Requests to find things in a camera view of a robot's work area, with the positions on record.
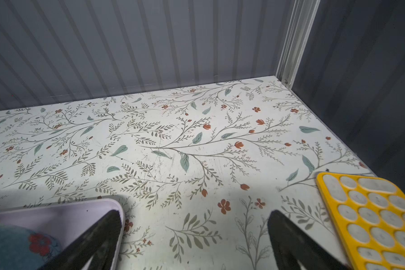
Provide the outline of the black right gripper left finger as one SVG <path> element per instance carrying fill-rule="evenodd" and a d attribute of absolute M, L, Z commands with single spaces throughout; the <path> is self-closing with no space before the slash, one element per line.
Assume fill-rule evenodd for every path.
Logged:
<path fill-rule="evenodd" d="M 80 237 L 41 270 L 110 270 L 114 267 L 119 236 L 122 233 L 119 211 L 108 211 Z"/>

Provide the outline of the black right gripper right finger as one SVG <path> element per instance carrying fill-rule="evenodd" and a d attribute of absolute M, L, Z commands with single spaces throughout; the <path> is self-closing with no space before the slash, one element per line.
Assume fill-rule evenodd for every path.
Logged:
<path fill-rule="evenodd" d="M 347 270 L 279 210 L 271 212 L 268 233 L 279 270 Z"/>

